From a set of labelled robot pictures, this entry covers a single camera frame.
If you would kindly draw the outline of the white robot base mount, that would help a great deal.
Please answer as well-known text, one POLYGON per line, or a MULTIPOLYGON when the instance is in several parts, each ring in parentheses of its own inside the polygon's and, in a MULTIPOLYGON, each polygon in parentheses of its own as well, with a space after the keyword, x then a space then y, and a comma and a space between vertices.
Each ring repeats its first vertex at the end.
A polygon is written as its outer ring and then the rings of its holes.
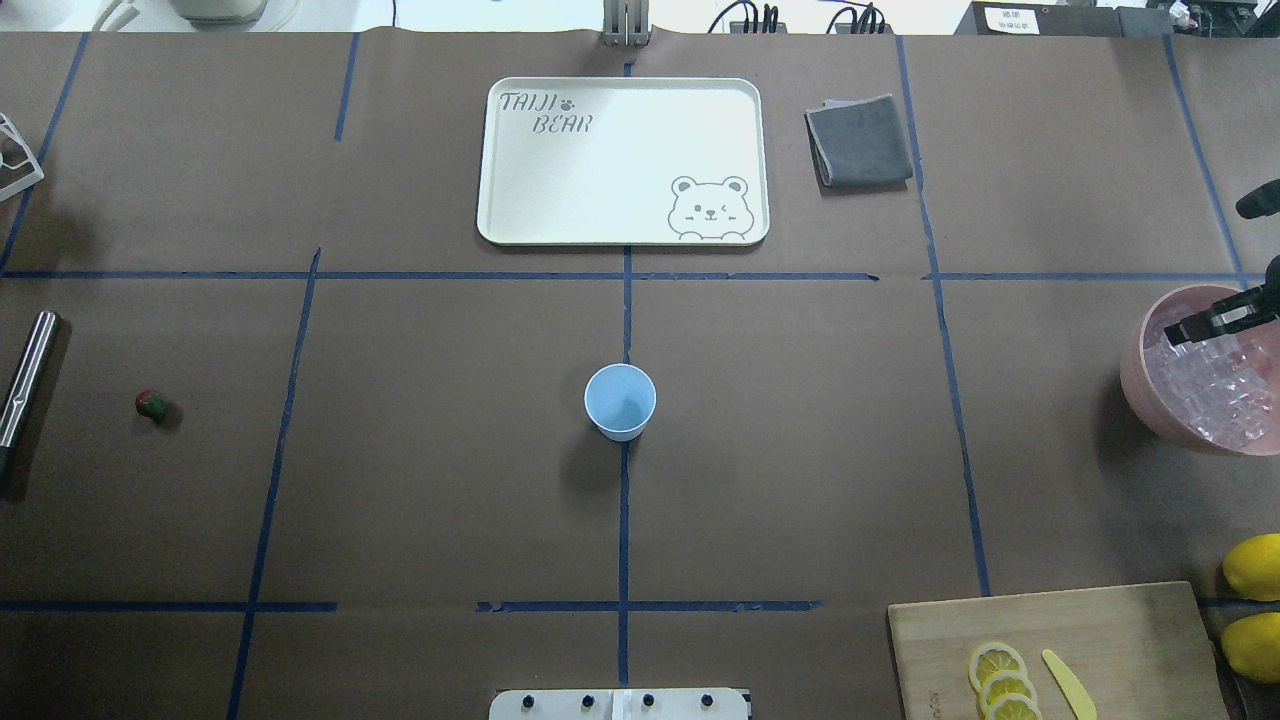
POLYGON ((489 719, 751 719, 748 691, 730 687, 509 689, 489 719))

